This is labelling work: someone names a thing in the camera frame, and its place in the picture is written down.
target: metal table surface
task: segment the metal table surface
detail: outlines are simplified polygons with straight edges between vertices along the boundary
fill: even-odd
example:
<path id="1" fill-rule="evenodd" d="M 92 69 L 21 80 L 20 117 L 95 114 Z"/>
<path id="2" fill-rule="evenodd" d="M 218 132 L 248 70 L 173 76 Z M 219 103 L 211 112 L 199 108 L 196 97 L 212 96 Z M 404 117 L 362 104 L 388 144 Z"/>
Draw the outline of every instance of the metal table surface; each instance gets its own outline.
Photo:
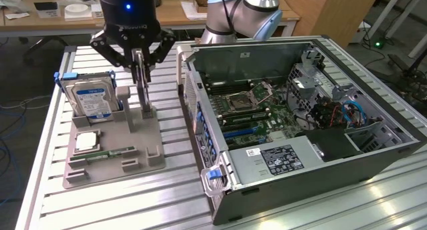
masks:
<path id="1" fill-rule="evenodd" d="M 400 114 L 427 134 L 424 117 L 367 70 L 360 70 L 363 66 L 332 41 L 323 39 L 322 42 Z M 236 222 L 214 226 L 179 103 L 176 52 L 175 46 L 164 63 L 156 65 L 149 83 L 149 99 L 159 110 L 165 168 L 124 177 L 119 181 L 64 189 L 63 173 L 72 108 L 56 86 L 17 219 L 17 230 L 427 229 L 426 147 L 394 163 L 368 181 Z M 60 72 L 93 73 L 111 68 L 96 51 L 89 46 L 81 46 L 76 51 L 64 53 Z M 125 73 L 123 68 L 113 69 L 117 85 L 131 85 L 131 74 Z M 348 81 L 331 62 L 326 62 L 324 70 L 339 84 Z M 136 107 L 139 104 L 135 87 L 131 92 L 131 106 Z"/>

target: motherboard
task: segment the motherboard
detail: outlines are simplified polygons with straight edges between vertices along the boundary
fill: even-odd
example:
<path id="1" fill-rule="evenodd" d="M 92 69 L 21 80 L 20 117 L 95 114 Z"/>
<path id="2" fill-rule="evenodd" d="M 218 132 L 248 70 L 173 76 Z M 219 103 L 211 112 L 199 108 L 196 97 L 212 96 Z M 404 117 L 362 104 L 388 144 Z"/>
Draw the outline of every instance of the motherboard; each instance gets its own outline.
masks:
<path id="1" fill-rule="evenodd" d="M 294 138 L 304 130 L 279 86 L 260 80 L 210 87 L 210 102 L 230 150 Z"/>

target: blue latch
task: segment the blue latch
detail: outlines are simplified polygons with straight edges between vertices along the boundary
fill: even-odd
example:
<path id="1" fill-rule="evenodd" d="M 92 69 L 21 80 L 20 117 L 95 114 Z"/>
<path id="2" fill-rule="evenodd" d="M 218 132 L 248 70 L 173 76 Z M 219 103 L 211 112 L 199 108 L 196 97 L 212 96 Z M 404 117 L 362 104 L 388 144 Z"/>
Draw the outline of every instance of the blue latch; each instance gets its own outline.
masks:
<path id="1" fill-rule="evenodd" d="M 113 70 L 109 70 L 109 77 L 111 77 L 111 82 L 112 82 L 112 87 L 116 88 L 116 72 Z"/>
<path id="2" fill-rule="evenodd" d="M 75 80 L 77 79 L 77 73 L 76 72 L 67 72 L 61 76 L 63 80 Z"/>
<path id="3" fill-rule="evenodd" d="M 223 177 L 222 170 L 218 168 L 207 172 L 207 179 L 220 179 Z"/>
<path id="4" fill-rule="evenodd" d="M 60 82 L 60 73 L 59 72 L 53 73 L 53 81 L 55 81 L 56 85 L 59 86 L 61 92 L 64 92 L 61 82 Z"/>

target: wooden desk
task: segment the wooden desk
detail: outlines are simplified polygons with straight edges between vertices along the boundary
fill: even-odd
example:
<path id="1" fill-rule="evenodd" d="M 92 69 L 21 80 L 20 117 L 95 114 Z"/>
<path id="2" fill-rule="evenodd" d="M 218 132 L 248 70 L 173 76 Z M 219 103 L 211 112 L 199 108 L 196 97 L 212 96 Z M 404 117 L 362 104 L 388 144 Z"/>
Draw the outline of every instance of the wooden desk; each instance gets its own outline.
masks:
<path id="1" fill-rule="evenodd" d="M 25 37 L 25 36 L 52 36 L 89 34 L 99 31 L 104 25 L 104 19 L 92 19 L 84 21 L 65 21 L 64 7 L 61 7 L 61 16 L 56 18 L 39 18 L 35 4 L 36 2 L 55 2 L 57 0 L 23 0 L 31 8 L 31 16 L 8 20 L 4 14 L 9 14 L 8 9 L 3 9 L 4 25 L 0 23 L 0 37 Z M 173 30 L 204 29 L 206 20 L 188 20 L 182 8 L 183 0 L 161 0 L 161 6 L 156 8 L 156 17 L 164 28 Z M 291 36 L 296 21 L 300 16 L 291 10 L 284 0 L 280 0 L 280 9 L 283 10 L 282 26 L 287 26 L 282 35 Z"/>

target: blue pcie slot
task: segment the blue pcie slot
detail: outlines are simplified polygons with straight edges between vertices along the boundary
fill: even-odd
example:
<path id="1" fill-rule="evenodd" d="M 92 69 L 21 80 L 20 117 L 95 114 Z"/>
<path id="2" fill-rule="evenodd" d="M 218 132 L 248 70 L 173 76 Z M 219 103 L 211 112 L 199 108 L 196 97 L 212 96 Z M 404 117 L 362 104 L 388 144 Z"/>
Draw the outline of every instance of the blue pcie slot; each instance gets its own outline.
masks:
<path id="1" fill-rule="evenodd" d="M 226 132 L 224 133 L 224 138 L 230 139 L 230 138 L 239 137 L 239 136 L 243 136 L 243 135 L 254 134 L 256 132 L 256 129 L 258 129 L 258 127 L 254 127 L 254 128 L 239 130 L 239 131 L 234 131 L 234 132 Z"/>

